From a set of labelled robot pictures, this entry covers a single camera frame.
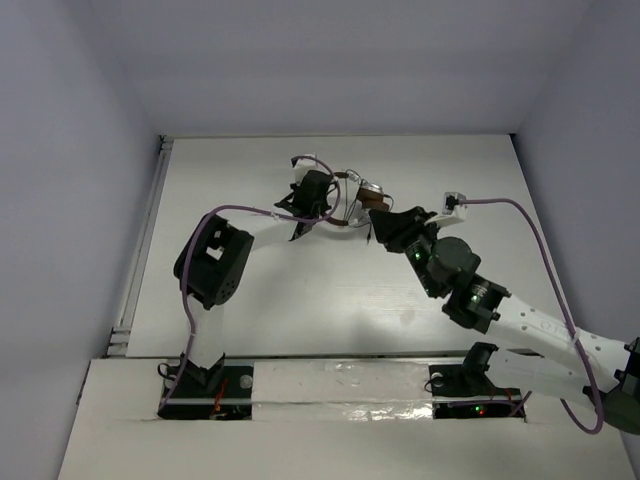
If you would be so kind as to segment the brown silver headphones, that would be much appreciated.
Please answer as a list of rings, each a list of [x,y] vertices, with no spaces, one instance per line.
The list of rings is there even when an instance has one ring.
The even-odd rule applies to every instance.
[[[332,216],[327,222],[339,228],[359,228],[367,226],[369,214],[373,210],[389,212],[395,200],[383,187],[367,180],[353,169],[335,173],[335,186],[343,183],[341,195],[344,198],[342,216]]]

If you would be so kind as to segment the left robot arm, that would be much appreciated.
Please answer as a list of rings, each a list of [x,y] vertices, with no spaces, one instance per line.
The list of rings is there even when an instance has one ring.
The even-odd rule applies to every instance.
[[[212,394],[224,367],[224,304],[238,290],[249,255],[295,241],[327,220],[334,176],[308,170],[272,210],[223,205],[206,214],[174,264],[189,337],[164,398],[178,388]]]

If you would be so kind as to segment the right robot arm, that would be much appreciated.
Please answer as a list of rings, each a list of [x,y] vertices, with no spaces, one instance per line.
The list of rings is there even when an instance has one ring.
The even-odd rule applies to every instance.
[[[443,313],[489,342],[473,345],[461,374],[470,391],[516,387],[593,408],[597,434],[603,425],[639,432],[639,342],[625,343],[576,327],[566,308],[556,319],[527,304],[506,287],[478,274],[481,259],[442,228],[464,221],[472,200],[445,196],[442,213],[414,207],[370,213],[376,240],[409,261],[425,293],[442,298]]]

